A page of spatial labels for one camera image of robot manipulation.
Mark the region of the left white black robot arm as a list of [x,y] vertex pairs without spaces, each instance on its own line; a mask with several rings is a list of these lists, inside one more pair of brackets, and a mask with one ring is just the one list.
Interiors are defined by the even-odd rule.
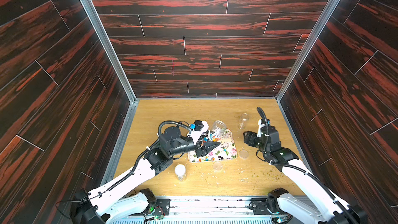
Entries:
[[205,157],[220,146],[207,134],[205,121],[197,120],[192,125],[170,120],[160,123],[158,139],[130,169],[100,187],[74,194],[69,212],[72,223],[111,224],[133,214],[148,215],[157,202],[151,190],[141,190],[128,198],[126,194],[170,167],[174,156],[194,151],[198,157]]

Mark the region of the clear plastic candy jar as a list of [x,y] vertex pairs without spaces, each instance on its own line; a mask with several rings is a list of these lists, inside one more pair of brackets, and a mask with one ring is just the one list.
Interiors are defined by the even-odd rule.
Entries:
[[245,126],[247,125],[248,120],[250,119],[250,116],[247,113],[242,113],[240,115],[239,121],[237,123],[237,126],[243,130],[245,129]]

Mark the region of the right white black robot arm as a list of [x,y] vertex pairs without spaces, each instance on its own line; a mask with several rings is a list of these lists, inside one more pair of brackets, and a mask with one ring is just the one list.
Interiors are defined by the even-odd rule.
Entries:
[[314,204],[311,207],[287,190],[278,188],[262,201],[252,200],[250,207],[254,214],[290,215],[304,224],[368,223],[368,216],[361,207],[351,205],[333,193],[292,150],[282,147],[274,127],[261,124],[257,133],[246,131],[243,136],[245,144],[261,153],[260,160],[290,178]]

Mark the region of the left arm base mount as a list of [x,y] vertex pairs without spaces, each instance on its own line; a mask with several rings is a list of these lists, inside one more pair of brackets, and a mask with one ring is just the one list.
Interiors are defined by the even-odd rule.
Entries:
[[149,206],[141,213],[132,214],[132,216],[167,216],[170,214],[171,199],[159,198],[155,204],[149,204]]

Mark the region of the jar with white lid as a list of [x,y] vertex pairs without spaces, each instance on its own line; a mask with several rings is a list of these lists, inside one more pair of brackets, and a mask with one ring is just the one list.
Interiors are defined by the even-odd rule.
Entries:
[[184,181],[187,177],[187,170],[183,164],[178,164],[175,167],[175,174],[179,181]]

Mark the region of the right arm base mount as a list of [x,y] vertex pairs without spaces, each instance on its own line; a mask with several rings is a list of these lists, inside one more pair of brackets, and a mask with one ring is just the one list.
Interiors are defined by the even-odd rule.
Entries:
[[252,198],[249,203],[249,209],[255,215],[289,215],[277,206],[276,200],[268,198]]

